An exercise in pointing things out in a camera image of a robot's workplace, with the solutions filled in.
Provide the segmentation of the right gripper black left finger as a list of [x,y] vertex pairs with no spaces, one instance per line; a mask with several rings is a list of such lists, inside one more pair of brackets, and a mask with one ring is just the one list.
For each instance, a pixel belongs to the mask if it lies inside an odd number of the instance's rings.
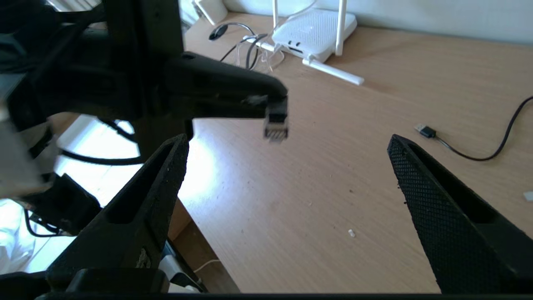
[[83,269],[156,268],[184,181],[189,141],[166,140],[46,270],[53,290]]

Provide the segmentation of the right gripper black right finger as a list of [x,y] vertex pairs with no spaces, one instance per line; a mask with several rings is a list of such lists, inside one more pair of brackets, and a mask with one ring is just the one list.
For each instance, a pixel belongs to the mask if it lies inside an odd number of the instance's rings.
[[443,294],[531,294],[533,241],[415,142],[388,145],[398,186]]

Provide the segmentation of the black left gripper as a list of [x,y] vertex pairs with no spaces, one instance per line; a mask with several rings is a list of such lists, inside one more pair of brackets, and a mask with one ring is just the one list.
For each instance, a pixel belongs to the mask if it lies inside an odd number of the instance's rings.
[[266,104],[233,100],[268,96],[282,100],[280,80],[184,51],[177,0],[106,0],[105,14],[115,67],[126,73],[130,95],[125,119],[146,161],[167,139],[188,133],[194,118],[265,118]]

